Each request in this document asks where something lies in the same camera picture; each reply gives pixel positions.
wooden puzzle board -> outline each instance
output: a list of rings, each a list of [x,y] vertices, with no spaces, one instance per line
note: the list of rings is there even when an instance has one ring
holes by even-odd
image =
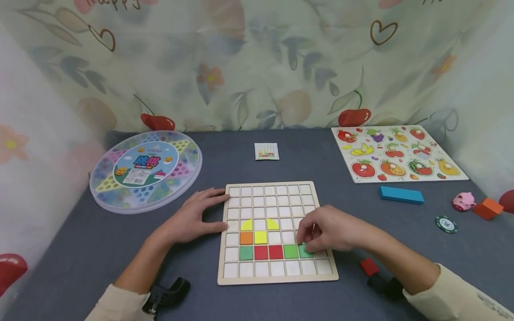
[[[226,193],[218,285],[339,279],[331,250],[296,244],[300,221],[319,207],[313,182],[229,184]]]
[[[355,183],[469,179],[419,125],[335,127],[332,133]]]

gray table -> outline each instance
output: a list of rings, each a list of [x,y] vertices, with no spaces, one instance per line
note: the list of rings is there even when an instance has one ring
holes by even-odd
[[[505,217],[485,221],[449,204],[459,192],[473,192],[481,200],[484,194],[473,182],[404,183],[401,187],[422,191],[424,205],[382,201],[378,184],[352,183],[329,129],[189,135],[204,156],[194,185],[173,203],[133,216],[103,210],[86,190],[6,320],[85,319],[144,239],[197,190],[302,180],[314,181],[321,205],[331,204],[388,231],[514,311],[513,227]],[[254,142],[278,143],[280,161],[255,161]],[[222,213],[219,206],[206,220],[221,220]],[[437,215],[455,220],[458,233],[439,230]],[[219,242],[220,235],[212,235],[171,250],[158,282],[170,286],[182,276],[192,288],[178,308],[162,312],[158,320],[424,320],[407,302],[389,302],[366,286],[359,266],[366,254],[359,251],[335,253],[339,281],[220,287]]]

blue wooden block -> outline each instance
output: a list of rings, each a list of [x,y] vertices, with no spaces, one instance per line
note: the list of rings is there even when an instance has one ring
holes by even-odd
[[[389,201],[405,202],[418,205],[421,205],[425,202],[421,192],[415,190],[381,186],[378,189],[378,193],[380,194],[381,199],[386,199]]]

hand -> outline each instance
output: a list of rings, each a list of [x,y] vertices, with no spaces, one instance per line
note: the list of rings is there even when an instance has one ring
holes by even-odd
[[[365,248],[370,236],[380,231],[365,221],[332,206],[323,206],[308,213],[300,222],[297,242],[307,243],[308,252],[324,249],[349,251]]]
[[[226,223],[205,223],[201,217],[208,207],[225,202],[229,197],[230,195],[225,195],[224,188],[210,188],[194,193],[172,217],[152,233],[151,238],[171,246],[174,243],[187,243],[202,235],[226,230]]]

pink pig toy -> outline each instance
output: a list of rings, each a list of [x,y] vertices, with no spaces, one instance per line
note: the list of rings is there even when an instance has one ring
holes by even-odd
[[[465,212],[476,205],[475,197],[470,192],[459,193],[452,201],[453,208],[459,212]]]

